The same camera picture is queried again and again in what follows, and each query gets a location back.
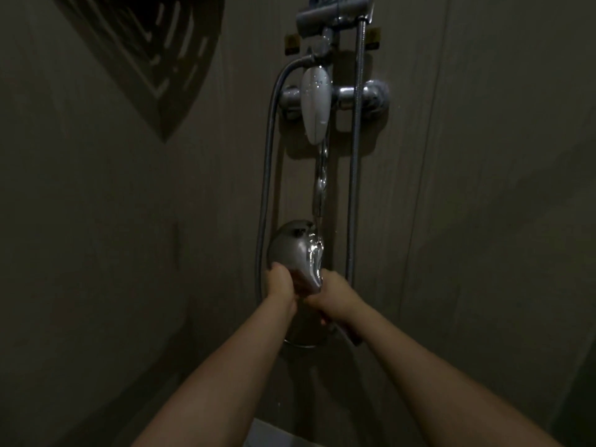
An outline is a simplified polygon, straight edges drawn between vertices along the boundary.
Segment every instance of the faucet handle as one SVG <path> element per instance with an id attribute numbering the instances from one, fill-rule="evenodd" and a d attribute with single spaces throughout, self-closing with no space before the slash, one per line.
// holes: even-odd
<path id="1" fill-rule="evenodd" d="M 320 66 L 306 69 L 300 88 L 300 106 L 308 141 L 320 144 L 327 134 L 332 111 L 332 80 Z"/>

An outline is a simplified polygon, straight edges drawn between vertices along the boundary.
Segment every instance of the person's left arm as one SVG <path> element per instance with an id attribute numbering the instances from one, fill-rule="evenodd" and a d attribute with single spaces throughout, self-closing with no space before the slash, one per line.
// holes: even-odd
<path id="1" fill-rule="evenodd" d="M 160 409 L 132 447 L 241 446 L 296 313 L 290 273 L 269 272 L 268 297 Z"/>

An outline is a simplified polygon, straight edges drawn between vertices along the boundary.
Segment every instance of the forearm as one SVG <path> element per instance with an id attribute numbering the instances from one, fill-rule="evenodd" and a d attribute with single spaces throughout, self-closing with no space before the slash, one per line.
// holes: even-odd
<path id="1" fill-rule="evenodd" d="M 134 447 L 239 446 L 292 318 L 267 298 L 161 409 Z"/>
<path id="2" fill-rule="evenodd" d="M 509 404 L 426 350 L 374 309 L 352 320 L 433 447 L 558 446 Z"/>

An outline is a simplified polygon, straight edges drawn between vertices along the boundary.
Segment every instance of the chrome faucet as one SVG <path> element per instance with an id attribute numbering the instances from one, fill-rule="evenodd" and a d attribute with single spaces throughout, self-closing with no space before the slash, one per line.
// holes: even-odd
<path id="1" fill-rule="evenodd" d="M 351 109 L 352 153 L 350 159 L 350 189 L 348 203 L 348 239 L 346 278 L 353 285 L 354 237 L 356 215 L 356 178 L 358 175 L 358 147 L 360 124 L 364 114 L 373 119 L 389 106 L 389 91 L 382 82 L 370 81 L 364 84 L 364 47 L 366 25 L 371 21 L 373 4 L 371 0 L 311 0 L 309 8 L 296 16 L 296 26 L 302 37 L 320 35 L 315 44 L 302 58 L 291 61 L 280 72 L 269 104 L 269 119 L 264 155 L 264 178 L 261 194 L 261 210 L 255 275 L 258 300 L 262 300 L 262 258 L 264 232 L 271 180 L 271 156 L 275 115 L 279 107 L 288 119 L 302 115 L 306 136 L 311 145 L 317 147 L 317 167 L 312 203 L 313 221 L 295 220 L 279 228 L 273 235 L 267 252 L 267 265 L 273 262 L 283 264 L 292 275 L 294 289 L 298 295 L 306 296 L 322 289 L 321 261 L 324 251 L 322 225 L 325 196 L 327 192 L 327 162 L 329 157 L 329 119 L 333 109 Z M 356 27 L 355 82 L 354 87 L 332 85 L 329 73 L 332 54 L 339 44 L 339 31 Z M 287 76 L 298 68 L 306 68 L 300 88 L 283 89 Z M 338 325 L 339 331 L 354 345 L 361 339 L 349 327 Z"/>

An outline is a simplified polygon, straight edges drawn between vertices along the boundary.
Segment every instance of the person's right hand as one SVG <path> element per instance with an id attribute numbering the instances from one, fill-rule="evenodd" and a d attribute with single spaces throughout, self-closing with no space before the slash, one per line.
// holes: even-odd
<path id="1" fill-rule="evenodd" d="M 341 275 L 335 271 L 321 270 L 323 289 L 320 293 L 310 295 L 305 303 L 323 312 L 334 321 L 348 324 L 354 323 L 354 315 L 358 313 L 364 301 L 350 287 Z"/>

